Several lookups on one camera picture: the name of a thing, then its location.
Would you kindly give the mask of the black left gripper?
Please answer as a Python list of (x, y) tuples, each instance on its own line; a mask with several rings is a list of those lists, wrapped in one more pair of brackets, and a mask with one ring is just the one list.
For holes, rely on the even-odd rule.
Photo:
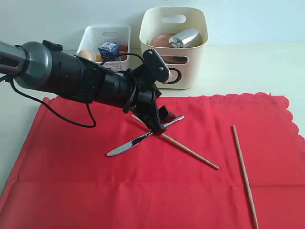
[(150, 69), (128, 69), (122, 75), (98, 69), (95, 101), (133, 112), (154, 134), (161, 135), (166, 130), (163, 124), (176, 118), (165, 106), (158, 108), (161, 92), (155, 82), (161, 79), (161, 73)]

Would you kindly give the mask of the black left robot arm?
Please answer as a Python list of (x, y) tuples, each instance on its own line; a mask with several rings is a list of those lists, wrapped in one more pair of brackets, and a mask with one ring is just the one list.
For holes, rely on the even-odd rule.
[(102, 64), (66, 54), (61, 45), (49, 41), (0, 44), (1, 80), (13, 89), (21, 86), (79, 103), (118, 107), (125, 113), (132, 112), (159, 135), (175, 118), (156, 102), (161, 92), (155, 82), (168, 81), (170, 70), (154, 49), (146, 50), (141, 61), (134, 70), (115, 73)]

